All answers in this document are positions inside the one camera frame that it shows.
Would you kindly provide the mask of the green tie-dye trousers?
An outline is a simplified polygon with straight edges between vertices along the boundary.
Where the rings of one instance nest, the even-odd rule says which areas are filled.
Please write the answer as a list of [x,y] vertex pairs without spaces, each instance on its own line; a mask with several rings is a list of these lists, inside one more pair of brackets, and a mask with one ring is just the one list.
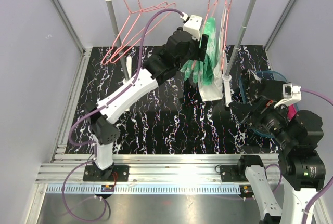
[[214,17],[206,21],[203,33],[209,37],[204,61],[196,61],[193,67],[194,61],[188,60],[181,68],[181,72],[184,73],[184,80],[192,77],[193,83],[201,82],[203,85],[211,85],[214,77],[213,69],[217,64],[216,19]]

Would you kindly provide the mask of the pink trousers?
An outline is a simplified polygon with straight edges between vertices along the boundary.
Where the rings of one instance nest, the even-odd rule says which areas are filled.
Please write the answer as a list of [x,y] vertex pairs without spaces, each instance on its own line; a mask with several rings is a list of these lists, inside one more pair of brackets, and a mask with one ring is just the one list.
[[295,115],[296,113],[299,111],[299,107],[298,105],[295,103],[295,104],[292,104],[288,107],[288,119],[291,120]]

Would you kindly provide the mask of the black white tie-dye trousers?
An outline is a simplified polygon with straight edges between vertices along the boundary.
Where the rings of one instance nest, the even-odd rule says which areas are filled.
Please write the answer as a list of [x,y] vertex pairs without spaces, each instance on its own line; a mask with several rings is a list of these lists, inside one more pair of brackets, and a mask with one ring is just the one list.
[[285,81],[259,77],[247,69],[240,77],[244,102],[235,106],[237,121],[265,135],[275,135],[288,124],[290,84]]

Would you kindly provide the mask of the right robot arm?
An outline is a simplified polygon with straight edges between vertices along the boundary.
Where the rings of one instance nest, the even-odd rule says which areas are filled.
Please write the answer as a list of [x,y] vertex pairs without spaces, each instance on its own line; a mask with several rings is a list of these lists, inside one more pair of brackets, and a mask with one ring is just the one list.
[[301,110],[288,118],[289,108],[283,100],[264,96],[250,103],[231,102],[229,107],[239,123],[267,132],[277,142],[282,175],[295,191],[323,189],[326,168],[316,152],[324,135],[320,116]]

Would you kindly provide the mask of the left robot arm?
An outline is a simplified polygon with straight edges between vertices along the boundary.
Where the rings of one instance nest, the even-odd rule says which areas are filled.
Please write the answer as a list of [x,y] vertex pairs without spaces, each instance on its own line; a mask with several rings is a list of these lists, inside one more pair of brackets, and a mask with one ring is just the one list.
[[94,161],[85,169],[84,181],[116,179],[113,145],[120,136],[115,123],[142,96],[174,77],[189,60],[204,61],[209,37],[195,39],[183,27],[168,38],[167,43],[153,51],[137,73],[109,97],[86,105],[87,121],[95,141]]

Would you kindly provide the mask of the blue plastic basket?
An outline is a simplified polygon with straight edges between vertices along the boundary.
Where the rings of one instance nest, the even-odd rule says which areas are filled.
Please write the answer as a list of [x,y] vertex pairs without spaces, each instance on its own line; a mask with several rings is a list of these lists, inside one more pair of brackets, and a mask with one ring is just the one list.
[[243,104],[250,104],[259,95],[265,95],[268,98],[279,101],[283,97],[283,93],[279,95],[278,89],[275,87],[289,83],[288,80],[280,73],[275,71],[251,71],[243,70],[238,79],[239,91]]

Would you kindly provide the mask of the left aluminium corner post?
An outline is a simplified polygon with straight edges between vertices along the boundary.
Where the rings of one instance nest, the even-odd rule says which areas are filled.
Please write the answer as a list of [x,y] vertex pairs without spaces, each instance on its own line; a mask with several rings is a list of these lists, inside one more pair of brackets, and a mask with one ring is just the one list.
[[67,30],[69,36],[71,37],[74,45],[76,46],[76,48],[78,49],[80,54],[84,54],[85,52],[85,47],[82,44],[82,42],[80,41],[74,27],[72,26],[60,0],[50,0],[51,3],[53,4],[63,26],[65,27],[65,29]]

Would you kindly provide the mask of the aluminium corner post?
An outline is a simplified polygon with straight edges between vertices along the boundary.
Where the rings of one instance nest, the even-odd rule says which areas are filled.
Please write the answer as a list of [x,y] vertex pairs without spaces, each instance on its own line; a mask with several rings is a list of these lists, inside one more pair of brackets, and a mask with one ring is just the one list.
[[60,0],[50,0],[51,3],[53,4],[63,26],[65,27],[65,29],[67,30],[69,36],[71,37],[74,45],[76,46],[76,48],[78,49],[80,54],[84,54],[85,52],[85,47],[82,44],[82,42],[80,41],[74,27],[72,26]]
[[284,26],[287,18],[289,17],[292,9],[294,8],[296,2],[298,0],[288,0],[282,14],[280,15],[272,33],[270,34],[266,44],[264,45],[264,50],[267,52],[269,50],[269,48],[272,46],[274,40],[276,39],[276,37],[278,36],[280,30],[282,29],[282,27]]

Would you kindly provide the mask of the right aluminium corner post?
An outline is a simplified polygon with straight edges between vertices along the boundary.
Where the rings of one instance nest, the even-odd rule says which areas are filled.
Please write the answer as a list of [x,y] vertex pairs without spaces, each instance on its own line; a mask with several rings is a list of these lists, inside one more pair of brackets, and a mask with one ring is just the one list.
[[282,29],[282,27],[284,26],[287,18],[289,17],[292,9],[294,8],[296,2],[298,0],[288,0],[282,14],[280,15],[272,33],[270,34],[266,44],[264,45],[264,50],[267,52],[269,50],[269,48],[272,46],[274,40],[276,39],[276,37],[278,36],[280,30]]

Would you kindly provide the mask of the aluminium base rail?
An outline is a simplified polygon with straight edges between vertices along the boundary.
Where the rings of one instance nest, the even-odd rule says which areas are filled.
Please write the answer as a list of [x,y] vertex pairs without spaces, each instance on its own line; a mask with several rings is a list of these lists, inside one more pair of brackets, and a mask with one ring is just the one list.
[[[70,183],[82,181],[87,154],[56,154],[50,163],[41,164],[36,183],[61,183],[68,173]],[[128,183],[207,185],[221,183],[217,165],[236,165],[239,154],[134,155],[115,154],[116,165],[128,165]]]

